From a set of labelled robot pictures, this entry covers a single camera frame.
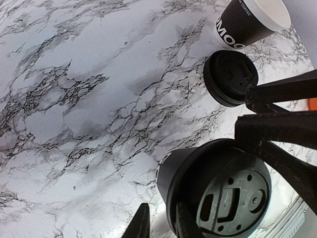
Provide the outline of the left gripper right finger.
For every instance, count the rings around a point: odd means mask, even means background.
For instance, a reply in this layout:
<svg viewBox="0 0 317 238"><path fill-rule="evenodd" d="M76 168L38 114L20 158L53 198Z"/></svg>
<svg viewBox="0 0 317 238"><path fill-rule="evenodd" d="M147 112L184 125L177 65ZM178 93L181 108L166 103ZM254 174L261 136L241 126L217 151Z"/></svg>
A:
<svg viewBox="0 0 317 238"><path fill-rule="evenodd" d="M176 205L176 235L178 238L205 237L183 202Z"/></svg>

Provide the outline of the black plastic cup lid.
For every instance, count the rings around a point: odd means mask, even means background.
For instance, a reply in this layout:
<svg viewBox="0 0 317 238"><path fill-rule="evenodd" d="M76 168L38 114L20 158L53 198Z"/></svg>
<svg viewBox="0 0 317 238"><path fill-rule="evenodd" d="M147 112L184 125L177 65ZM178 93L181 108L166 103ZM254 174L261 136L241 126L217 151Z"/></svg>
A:
<svg viewBox="0 0 317 238"><path fill-rule="evenodd" d="M205 237L249 237L269 207L268 168L233 139L196 148L177 169L168 190L166 215L172 231L176 232L176 205L183 202Z"/></svg>

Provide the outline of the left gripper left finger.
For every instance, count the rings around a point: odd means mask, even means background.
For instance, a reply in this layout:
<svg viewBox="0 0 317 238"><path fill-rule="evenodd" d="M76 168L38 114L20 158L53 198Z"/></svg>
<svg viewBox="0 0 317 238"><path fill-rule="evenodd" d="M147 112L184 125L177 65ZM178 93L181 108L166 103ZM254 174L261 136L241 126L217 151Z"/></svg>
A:
<svg viewBox="0 0 317 238"><path fill-rule="evenodd" d="M150 208L148 203L142 203L125 230L122 238L150 237Z"/></svg>

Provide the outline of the black paper coffee cup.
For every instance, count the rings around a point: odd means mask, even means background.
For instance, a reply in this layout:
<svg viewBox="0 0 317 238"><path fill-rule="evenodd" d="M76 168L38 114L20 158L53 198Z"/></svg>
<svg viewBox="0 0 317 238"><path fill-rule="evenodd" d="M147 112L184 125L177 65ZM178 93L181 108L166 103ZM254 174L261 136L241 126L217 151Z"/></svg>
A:
<svg viewBox="0 0 317 238"><path fill-rule="evenodd" d="M188 157L195 149L197 148L193 147L173 150L167 153L159 162L155 172L155 181L159 193L165 203L167 201L167 194L171 181L177 169L184 162L185 158Z"/></svg>

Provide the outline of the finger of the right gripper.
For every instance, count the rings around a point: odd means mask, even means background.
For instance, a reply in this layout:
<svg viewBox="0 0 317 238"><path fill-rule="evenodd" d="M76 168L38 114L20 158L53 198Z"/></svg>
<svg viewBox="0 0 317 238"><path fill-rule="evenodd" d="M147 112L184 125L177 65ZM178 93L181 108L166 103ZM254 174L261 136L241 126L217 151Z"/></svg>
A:
<svg viewBox="0 0 317 238"><path fill-rule="evenodd" d="M246 91L246 107L256 114L285 113L286 109L275 103L315 98L317 96L317 71L271 83L249 87Z"/></svg>
<svg viewBox="0 0 317 238"><path fill-rule="evenodd" d="M298 111L238 117L235 141L245 152L269 164L294 188L313 212L317 211L317 168L275 142L317 148L317 113Z"/></svg>

